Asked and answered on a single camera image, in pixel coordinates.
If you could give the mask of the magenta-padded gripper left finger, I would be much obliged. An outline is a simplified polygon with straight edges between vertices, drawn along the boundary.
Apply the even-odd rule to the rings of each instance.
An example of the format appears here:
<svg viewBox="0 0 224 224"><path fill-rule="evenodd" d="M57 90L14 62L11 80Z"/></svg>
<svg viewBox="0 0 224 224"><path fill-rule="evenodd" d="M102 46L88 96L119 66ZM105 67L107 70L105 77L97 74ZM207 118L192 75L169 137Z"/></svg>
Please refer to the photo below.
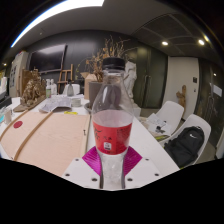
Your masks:
<svg viewBox="0 0 224 224"><path fill-rule="evenodd" d="M74 158L62 177L84 188L99 189L101 173L100 156L92 147L82 158Z"/></svg>

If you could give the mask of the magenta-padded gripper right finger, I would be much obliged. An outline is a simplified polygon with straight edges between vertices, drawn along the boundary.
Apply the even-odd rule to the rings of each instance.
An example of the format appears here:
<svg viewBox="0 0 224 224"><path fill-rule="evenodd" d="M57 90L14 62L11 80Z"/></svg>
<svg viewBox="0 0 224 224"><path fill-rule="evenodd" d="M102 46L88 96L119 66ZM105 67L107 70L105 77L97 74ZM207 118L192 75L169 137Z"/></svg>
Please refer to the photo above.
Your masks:
<svg viewBox="0 0 224 224"><path fill-rule="evenodd" d="M163 177L149 157L142 157L132 147L124 157L123 174L126 189L140 188Z"/></svg>

